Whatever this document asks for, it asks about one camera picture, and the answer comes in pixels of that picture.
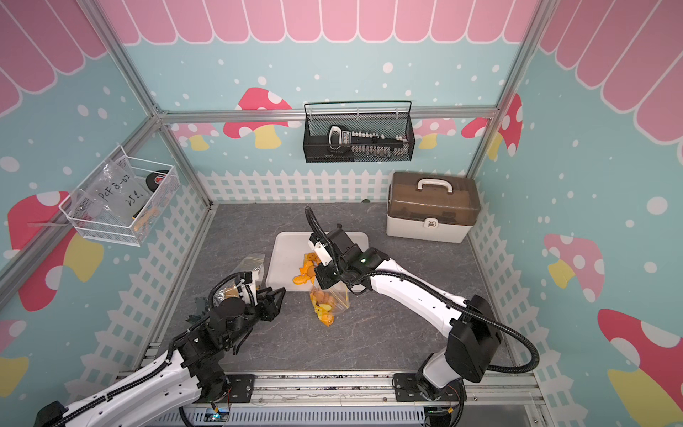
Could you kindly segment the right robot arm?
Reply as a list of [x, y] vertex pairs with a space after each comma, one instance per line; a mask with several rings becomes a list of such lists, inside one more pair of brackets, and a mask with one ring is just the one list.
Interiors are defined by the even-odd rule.
[[[361, 250], [342, 227], [324, 231], [311, 207], [304, 212], [312, 230], [309, 246], [321, 261], [315, 274], [322, 288], [343, 284], [356, 295], [373, 291], [387, 296], [428, 321], [448, 340], [446, 347], [430, 355], [415, 375], [414, 387], [426, 400], [437, 400], [465, 381], [478, 384], [488, 371], [519, 375], [538, 367], [537, 347], [524, 334], [496, 321], [483, 297], [467, 299], [439, 289], [384, 252], [373, 247]], [[528, 350], [528, 362], [521, 366], [493, 364], [505, 336]]]

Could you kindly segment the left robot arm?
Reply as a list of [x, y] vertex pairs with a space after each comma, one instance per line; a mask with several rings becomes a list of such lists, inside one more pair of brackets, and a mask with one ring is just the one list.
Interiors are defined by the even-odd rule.
[[277, 318], [286, 290], [256, 289], [251, 272], [215, 285], [206, 313], [173, 338], [147, 366], [67, 406], [54, 401], [36, 415], [37, 426], [144, 426], [168, 411], [199, 400], [215, 403], [233, 391], [220, 362], [238, 354], [261, 321]]

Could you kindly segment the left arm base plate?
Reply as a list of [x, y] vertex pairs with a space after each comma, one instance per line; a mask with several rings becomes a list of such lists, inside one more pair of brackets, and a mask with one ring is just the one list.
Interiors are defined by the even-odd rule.
[[219, 398], [213, 400], [216, 404], [250, 403], [254, 393], [256, 375], [229, 374], [226, 375], [225, 385], [221, 389]]

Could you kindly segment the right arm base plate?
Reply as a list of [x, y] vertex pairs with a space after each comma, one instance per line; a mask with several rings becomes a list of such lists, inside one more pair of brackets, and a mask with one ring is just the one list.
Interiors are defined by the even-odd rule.
[[438, 388], [418, 373], [396, 373], [391, 386], [398, 402], [439, 402], [460, 403], [467, 400], [467, 394], [460, 380], [454, 380], [443, 388]]

